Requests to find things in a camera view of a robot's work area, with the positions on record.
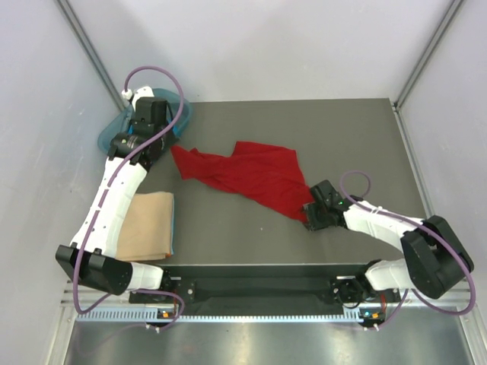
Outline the red t-shirt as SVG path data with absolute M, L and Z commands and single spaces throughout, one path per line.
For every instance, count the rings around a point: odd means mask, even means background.
M 242 195 L 301 223 L 303 206 L 313 198 L 295 150 L 238 141 L 232 155 L 202 153 L 180 146 L 170 149 L 182 179 L 197 179 L 222 192 Z

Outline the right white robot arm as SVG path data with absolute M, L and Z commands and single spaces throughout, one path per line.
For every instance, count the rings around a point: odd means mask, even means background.
M 357 273 L 355 292 L 371 301 L 383 290 L 417 290 L 431 299 L 442 297 L 474 269 L 452 227 L 442 217 L 402 217 L 353 196 L 343 198 L 330 181 L 310 188 L 313 202 L 303 209 L 310 231 L 343 227 L 399 250 L 396 261 L 376 259 Z

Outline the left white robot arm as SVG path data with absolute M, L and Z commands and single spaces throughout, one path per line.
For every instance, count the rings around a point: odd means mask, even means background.
M 160 133 L 167 126 L 168 102 L 140 97 L 129 129 L 111 140 L 103 178 L 92 206 L 72 242 L 56 250 L 56 261 L 75 286 L 106 294 L 146 290 L 156 301 L 172 294 L 172 283 L 162 268 L 116 258 L 118 239 L 133 197 L 164 151 Z

